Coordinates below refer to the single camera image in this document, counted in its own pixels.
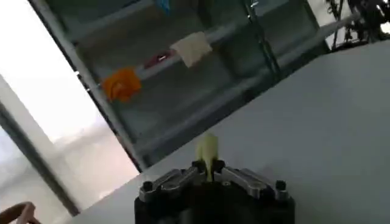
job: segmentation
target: shelf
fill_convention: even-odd
[[[206,38],[210,44],[215,44],[223,39],[230,37],[231,35],[233,35],[235,32],[237,32],[247,24],[248,24],[248,20],[244,18],[241,19],[240,21],[235,21],[233,23],[224,26],[219,26],[216,29],[211,29],[207,31],[205,33]],[[163,60],[159,64],[148,69],[144,69],[143,65],[137,66],[135,72],[141,80],[147,80],[180,61],[181,58],[177,54],[174,54],[169,58]]]
[[[183,116],[182,121],[178,121],[177,117],[168,119],[164,124],[160,124],[153,132],[144,136],[143,139],[138,141],[135,145],[135,149],[140,156],[148,155],[152,153],[157,147],[161,146],[165,142],[175,138],[178,134],[183,133],[194,125],[198,124],[202,119],[208,117],[219,108],[231,102],[233,99],[242,95],[243,92],[251,89],[261,83],[264,79],[264,73],[268,70],[266,68],[261,69],[251,78],[244,79],[239,83],[231,85],[229,88],[218,93],[214,99],[208,98],[206,103],[198,103],[196,109],[191,111],[190,115]]]
[[[78,29],[77,31],[71,32],[68,36],[71,41],[79,41],[84,39],[85,37],[91,35],[92,33],[96,33],[100,30],[105,29],[108,26],[111,26],[122,19],[129,18],[131,16],[137,15],[138,12],[141,12],[148,7],[152,7],[154,5],[153,0],[140,0],[136,3],[133,3],[127,7],[124,7],[121,10],[118,10],[115,13],[107,15],[101,19],[88,23],[84,25],[82,29]]]

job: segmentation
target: glass door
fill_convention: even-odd
[[[41,223],[64,223],[70,214],[0,126],[0,211],[31,201]]]

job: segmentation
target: white table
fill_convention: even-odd
[[[286,180],[297,223],[389,223],[389,59],[390,42],[318,58],[210,129],[221,158]],[[133,223],[142,182],[188,167],[196,142],[71,223]]]

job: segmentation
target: screw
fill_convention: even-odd
[[[275,187],[278,191],[285,191],[287,189],[287,184],[282,180],[278,180],[276,181]]]
[[[153,183],[151,181],[145,181],[143,184],[142,184],[142,188],[144,191],[148,192],[148,191],[152,191],[153,190]]]

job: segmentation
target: red object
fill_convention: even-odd
[[[171,57],[172,55],[174,55],[174,51],[172,50],[168,50],[166,52],[163,52],[161,54],[158,54],[156,56],[154,56],[153,58],[151,58],[149,61],[147,61],[145,64],[144,64],[144,68],[151,68],[157,64],[159,64],[160,62],[168,59],[169,57]]]

